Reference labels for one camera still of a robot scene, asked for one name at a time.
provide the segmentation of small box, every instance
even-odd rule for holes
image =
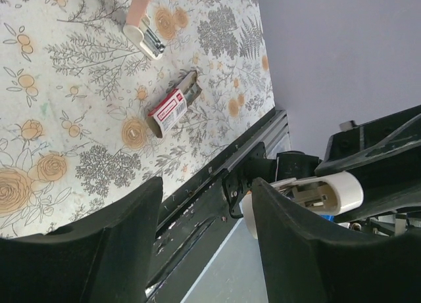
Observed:
[[[168,131],[187,112],[188,106],[201,94],[197,85],[197,72],[190,72],[146,118],[148,126],[158,137],[164,137]]]

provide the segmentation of black bracket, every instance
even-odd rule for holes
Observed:
[[[273,182],[275,175],[276,160],[266,159],[266,148],[264,143],[260,142],[231,172],[226,171],[222,178],[222,188],[230,216],[234,219],[243,217],[243,214],[236,213],[239,212],[238,204],[250,190],[254,178],[261,177]]]

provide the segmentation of bolt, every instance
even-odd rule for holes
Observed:
[[[359,232],[362,231],[362,227],[361,227],[361,224],[360,223],[352,223],[351,224],[351,229],[353,231],[359,231]]]

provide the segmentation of gray floor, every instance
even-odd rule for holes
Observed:
[[[183,303],[266,303],[259,243],[240,220]]]

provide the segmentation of floral tablecloth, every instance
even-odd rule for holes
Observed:
[[[154,175],[168,197],[273,106],[258,0],[152,0],[166,44],[124,36],[131,0],[0,0],[0,233],[45,233]],[[145,115],[190,70],[203,88],[164,139]]]

